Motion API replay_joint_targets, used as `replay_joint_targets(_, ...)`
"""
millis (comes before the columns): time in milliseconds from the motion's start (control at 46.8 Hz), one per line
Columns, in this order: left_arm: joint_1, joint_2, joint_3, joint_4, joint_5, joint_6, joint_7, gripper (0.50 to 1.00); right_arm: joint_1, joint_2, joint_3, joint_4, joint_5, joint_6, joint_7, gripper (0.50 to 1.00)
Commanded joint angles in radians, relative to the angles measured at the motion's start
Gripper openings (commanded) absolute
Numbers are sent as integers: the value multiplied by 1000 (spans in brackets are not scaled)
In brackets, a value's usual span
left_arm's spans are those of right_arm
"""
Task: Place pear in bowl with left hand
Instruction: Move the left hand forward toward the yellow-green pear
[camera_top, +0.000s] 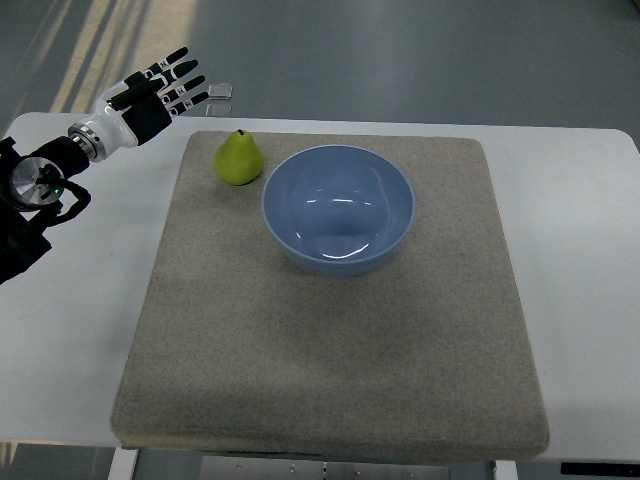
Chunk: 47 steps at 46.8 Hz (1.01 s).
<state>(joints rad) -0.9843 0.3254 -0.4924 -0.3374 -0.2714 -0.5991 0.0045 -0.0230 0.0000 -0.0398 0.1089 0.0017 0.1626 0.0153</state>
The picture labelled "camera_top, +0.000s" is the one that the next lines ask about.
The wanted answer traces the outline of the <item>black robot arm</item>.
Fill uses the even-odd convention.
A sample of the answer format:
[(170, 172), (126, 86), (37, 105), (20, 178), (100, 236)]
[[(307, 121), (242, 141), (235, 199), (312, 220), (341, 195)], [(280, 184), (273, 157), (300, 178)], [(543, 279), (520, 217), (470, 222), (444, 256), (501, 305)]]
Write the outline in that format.
[(182, 47), (118, 82), (66, 135), (29, 155), (15, 150), (13, 138), (2, 140), (2, 281), (24, 273), (50, 250), (46, 229), (74, 219), (89, 205), (90, 193), (72, 182), (73, 176), (120, 148), (144, 145), (207, 100), (207, 92), (198, 89), (205, 78), (190, 75), (198, 62), (187, 53)]

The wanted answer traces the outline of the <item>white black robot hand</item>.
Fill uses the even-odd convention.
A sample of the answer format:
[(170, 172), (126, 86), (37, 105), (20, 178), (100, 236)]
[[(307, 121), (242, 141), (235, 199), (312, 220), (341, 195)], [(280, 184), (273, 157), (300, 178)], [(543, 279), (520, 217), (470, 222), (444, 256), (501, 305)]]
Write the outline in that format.
[(105, 147), (141, 146), (168, 127), (171, 117), (180, 116), (209, 99), (207, 92), (200, 92), (167, 109), (161, 100), (183, 97), (205, 81), (204, 75), (162, 93), (161, 99), (157, 95), (162, 82), (171, 85), (198, 66), (196, 59), (174, 65), (188, 52), (187, 47), (179, 48), (142, 70), (142, 74), (132, 74), (116, 83), (94, 102), (96, 134)]

